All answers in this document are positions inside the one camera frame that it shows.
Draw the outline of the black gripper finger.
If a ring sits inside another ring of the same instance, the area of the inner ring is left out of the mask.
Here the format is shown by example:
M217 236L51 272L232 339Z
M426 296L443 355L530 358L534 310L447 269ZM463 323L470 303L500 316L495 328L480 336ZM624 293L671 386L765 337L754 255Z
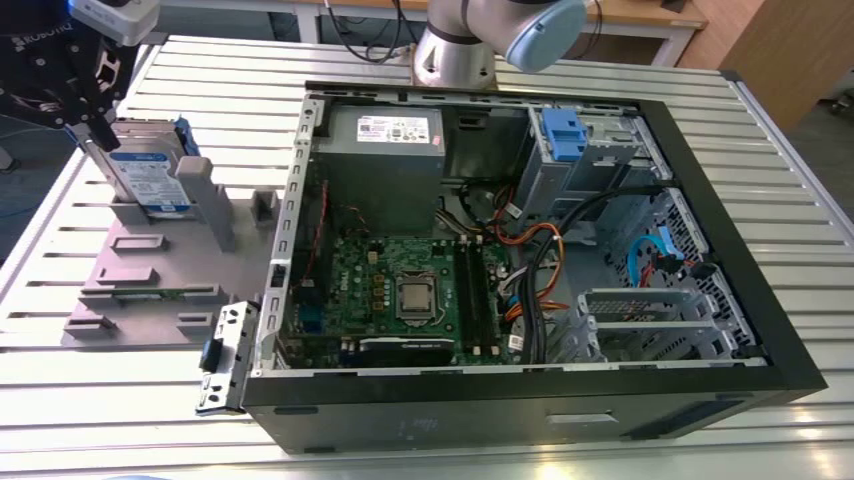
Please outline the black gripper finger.
M103 151L120 142L112 130L115 103L127 95L127 48L101 34L80 35L67 46L75 89L72 118Z
M75 125L83 111L69 108L49 91L37 88L1 88L1 115L52 129Z

